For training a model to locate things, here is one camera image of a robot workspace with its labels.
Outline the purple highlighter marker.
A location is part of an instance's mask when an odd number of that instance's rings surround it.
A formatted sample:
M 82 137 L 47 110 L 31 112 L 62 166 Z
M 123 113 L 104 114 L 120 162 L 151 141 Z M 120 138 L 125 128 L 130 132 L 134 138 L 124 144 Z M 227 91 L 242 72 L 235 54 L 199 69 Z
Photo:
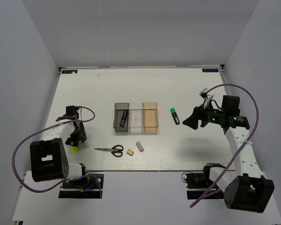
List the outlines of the purple highlighter marker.
M 128 113 L 129 113 L 128 110 L 124 110 L 124 111 L 123 111 L 122 116 L 121 116 L 121 119 L 120 119 L 120 123 L 119 123 L 119 126 L 120 126 L 120 127 L 124 127 L 124 126 L 125 126 L 126 119 L 127 119 L 127 117 L 128 117 Z

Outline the yellow highlighter marker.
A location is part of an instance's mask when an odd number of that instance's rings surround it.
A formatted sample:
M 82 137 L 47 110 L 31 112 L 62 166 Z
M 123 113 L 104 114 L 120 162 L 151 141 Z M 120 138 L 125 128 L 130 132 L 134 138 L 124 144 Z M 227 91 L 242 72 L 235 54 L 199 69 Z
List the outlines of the yellow highlighter marker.
M 72 152 L 73 154 L 76 154 L 76 153 L 77 153 L 77 151 L 78 151 L 78 144 L 79 144 L 78 141 L 72 142 L 71 152 Z

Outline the green highlighter marker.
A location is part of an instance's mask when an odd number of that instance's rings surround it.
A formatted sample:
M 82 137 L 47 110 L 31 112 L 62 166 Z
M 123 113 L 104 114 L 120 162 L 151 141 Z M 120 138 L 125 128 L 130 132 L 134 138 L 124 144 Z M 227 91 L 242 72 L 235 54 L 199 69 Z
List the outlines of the green highlighter marker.
M 180 121 L 179 121 L 179 118 L 178 118 L 178 115 L 177 115 L 177 112 L 175 110 L 175 108 L 170 108 L 170 113 L 174 119 L 174 122 L 176 125 L 179 125 L 180 124 Z

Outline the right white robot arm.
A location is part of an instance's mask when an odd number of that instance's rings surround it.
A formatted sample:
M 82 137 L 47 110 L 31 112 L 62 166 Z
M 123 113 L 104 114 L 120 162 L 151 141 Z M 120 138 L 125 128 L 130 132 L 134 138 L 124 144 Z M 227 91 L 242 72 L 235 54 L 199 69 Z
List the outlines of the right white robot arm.
M 264 177 L 255 158 L 248 137 L 250 125 L 246 117 L 240 116 L 237 96 L 224 95 L 222 105 L 213 108 L 212 95 L 203 94 L 204 102 L 194 108 L 192 115 L 183 124 L 197 129 L 208 123 L 220 125 L 235 157 L 235 170 L 226 171 L 219 179 L 215 171 L 202 175 L 203 183 L 223 192 L 228 209 L 263 213 L 274 191 L 274 183 Z

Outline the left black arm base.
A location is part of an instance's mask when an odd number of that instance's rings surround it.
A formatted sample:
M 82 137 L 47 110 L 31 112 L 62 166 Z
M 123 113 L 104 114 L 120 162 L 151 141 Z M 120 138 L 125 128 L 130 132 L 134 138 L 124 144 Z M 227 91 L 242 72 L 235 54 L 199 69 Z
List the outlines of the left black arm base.
M 101 199 L 104 187 L 104 172 L 95 172 L 82 181 L 63 183 L 59 189 L 59 199 Z

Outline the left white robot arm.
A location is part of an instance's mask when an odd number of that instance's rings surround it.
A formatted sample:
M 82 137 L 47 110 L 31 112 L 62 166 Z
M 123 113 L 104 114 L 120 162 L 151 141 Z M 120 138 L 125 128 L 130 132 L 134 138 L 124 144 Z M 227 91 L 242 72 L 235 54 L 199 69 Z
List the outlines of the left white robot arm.
M 73 152 L 87 140 L 84 124 L 79 122 L 79 107 L 67 106 L 66 113 L 56 119 L 57 126 L 40 141 L 30 144 L 32 178 L 35 182 L 73 179 L 79 187 L 89 183 L 84 164 L 69 163 L 65 146 Z

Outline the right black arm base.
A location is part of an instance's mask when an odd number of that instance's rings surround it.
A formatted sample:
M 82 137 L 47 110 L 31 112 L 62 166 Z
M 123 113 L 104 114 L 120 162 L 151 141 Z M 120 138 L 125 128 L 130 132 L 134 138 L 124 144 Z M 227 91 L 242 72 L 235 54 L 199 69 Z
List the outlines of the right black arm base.
M 211 180 L 205 179 L 202 172 L 183 172 L 181 174 L 181 180 L 186 184 L 188 200 L 198 199 L 213 183 Z

